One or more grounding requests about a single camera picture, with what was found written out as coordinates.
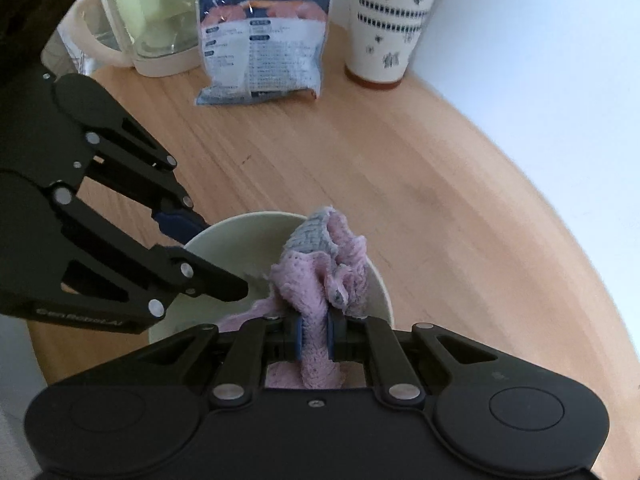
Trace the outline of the pink grey cleaning cloth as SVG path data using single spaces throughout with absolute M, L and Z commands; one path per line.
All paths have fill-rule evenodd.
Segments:
M 367 239 L 349 229 L 333 207 L 311 214 L 286 241 L 271 266 L 269 296 L 244 313 L 225 316 L 217 326 L 234 332 L 253 318 L 297 312 L 302 319 L 302 355 L 272 363 L 266 386 L 281 389 L 339 389 L 349 366 L 329 357 L 328 314 L 332 309 L 359 316 L 366 310 L 369 260 Z

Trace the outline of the pale green ceramic bowl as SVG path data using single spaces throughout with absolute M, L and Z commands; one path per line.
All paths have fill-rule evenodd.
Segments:
M 307 218 L 280 211 L 252 212 L 221 221 L 194 237 L 186 245 L 188 251 L 247 280 L 248 295 L 232 302 L 181 295 L 168 307 L 163 321 L 150 328 L 149 340 L 157 342 L 195 325 L 217 325 L 225 316 L 244 313 L 255 301 L 267 298 L 271 266 L 280 260 L 286 241 Z M 368 260 L 366 310 L 360 316 L 374 314 L 391 321 L 390 297 Z

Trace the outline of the blue white plastic snack bag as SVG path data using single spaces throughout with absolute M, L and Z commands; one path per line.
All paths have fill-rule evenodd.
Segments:
M 199 106 L 247 105 L 298 92 L 318 98 L 331 0 L 196 0 Z

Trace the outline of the white patterned paper cup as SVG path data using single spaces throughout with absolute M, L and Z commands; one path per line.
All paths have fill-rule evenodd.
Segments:
M 435 0 L 349 0 L 345 73 L 364 88 L 400 85 Z

